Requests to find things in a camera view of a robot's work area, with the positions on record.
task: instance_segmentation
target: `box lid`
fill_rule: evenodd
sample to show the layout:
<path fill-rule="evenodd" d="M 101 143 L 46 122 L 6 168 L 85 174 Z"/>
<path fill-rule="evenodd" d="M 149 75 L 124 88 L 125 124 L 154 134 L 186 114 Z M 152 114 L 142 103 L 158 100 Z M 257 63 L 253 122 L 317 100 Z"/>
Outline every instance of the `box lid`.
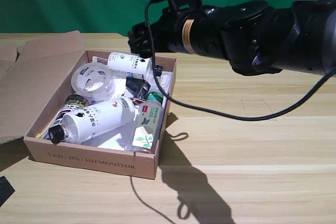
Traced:
<path fill-rule="evenodd" d="M 17 57 L 17 46 L 14 43 L 0 48 L 0 78 L 14 65 Z"/>
<path fill-rule="evenodd" d="M 1 49 L 0 144 L 29 132 L 85 51 L 78 31 L 29 41 L 16 62 L 16 47 Z"/>

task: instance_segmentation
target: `open cardboard box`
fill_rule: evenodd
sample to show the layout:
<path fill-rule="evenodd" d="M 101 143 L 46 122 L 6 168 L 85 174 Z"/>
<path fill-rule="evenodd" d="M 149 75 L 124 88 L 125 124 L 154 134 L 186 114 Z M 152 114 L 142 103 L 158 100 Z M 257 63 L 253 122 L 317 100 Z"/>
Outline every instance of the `open cardboard box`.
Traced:
<path fill-rule="evenodd" d="M 106 50 L 86 50 L 78 31 L 32 40 L 17 60 L 14 45 L 0 49 L 0 141 L 23 137 L 38 162 L 155 179 L 169 101 L 153 154 L 70 143 L 55 145 L 35 138 L 73 93 L 70 80 L 74 71 L 91 62 L 92 56 L 107 59 L 109 54 Z M 156 63 L 172 72 L 171 94 L 176 59 L 157 56 Z"/>

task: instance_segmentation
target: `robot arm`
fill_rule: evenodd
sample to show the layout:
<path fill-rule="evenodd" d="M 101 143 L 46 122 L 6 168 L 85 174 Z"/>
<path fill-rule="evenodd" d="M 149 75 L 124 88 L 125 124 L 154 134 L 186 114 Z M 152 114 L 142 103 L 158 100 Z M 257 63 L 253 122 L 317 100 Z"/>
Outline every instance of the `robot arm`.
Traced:
<path fill-rule="evenodd" d="M 264 0 L 235 6 L 168 1 L 151 25 L 157 52 L 222 57 L 245 76 L 282 69 L 324 75 L 336 67 L 336 0 L 299 0 L 276 9 Z M 128 33 L 133 53 L 152 56 L 145 23 Z"/>

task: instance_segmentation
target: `wooden table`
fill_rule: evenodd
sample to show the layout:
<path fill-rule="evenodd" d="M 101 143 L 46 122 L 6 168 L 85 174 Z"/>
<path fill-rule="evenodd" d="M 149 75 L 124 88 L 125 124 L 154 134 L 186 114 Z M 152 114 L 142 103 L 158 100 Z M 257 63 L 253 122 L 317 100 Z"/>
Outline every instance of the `wooden table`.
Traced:
<path fill-rule="evenodd" d="M 0 46 L 41 36 L 0 34 Z M 117 34 L 82 37 L 90 49 L 129 51 Z M 175 55 L 176 99 L 236 115 L 279 111 L 320 79 L 291 71 L 243 77 L 225 60 Z M 14 141 L 0 146 L 0 175 L 16 190 L 0 220 L 335 224 L 335 122 L 335 79 L 299 109 L 269 121 L 240 122 L 172 104 L 156 180 L 33 162 L 22 141 Z"/>

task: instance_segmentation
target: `white bottle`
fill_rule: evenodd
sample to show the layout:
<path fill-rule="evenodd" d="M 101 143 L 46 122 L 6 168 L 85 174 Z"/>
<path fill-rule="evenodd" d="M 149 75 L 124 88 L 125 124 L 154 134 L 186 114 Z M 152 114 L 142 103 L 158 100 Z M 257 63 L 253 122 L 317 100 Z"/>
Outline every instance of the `white bottle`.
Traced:
<path fill-rule="evenodd" d="M 66 113 L 62 124 L 51 127 L 48 133 L 53 143 L 80 144 L 131 122 L 134 117 L 132 101 L 119 97 Z"/>
<path fill-rule="evenodd" d="M 127 73 L 127 77 L 148 80 L 153 75 L 152 60 L 150 58 L 143 59 L 139 56 L 124 54 L 120 52 L 112 52 L 107 62 L 107 67 L 114 71 L 122 71 Z M 156 65 L 155 73 L 160 76 L 162 66 Z"/>
<path fill-rule="evenodd" d="M 136 127 L 128 151 L 153 152 L 160 135 L 164 108 L 163 94 L 156 85 L 152 85 L 147 99 L 139 107 Z"/>

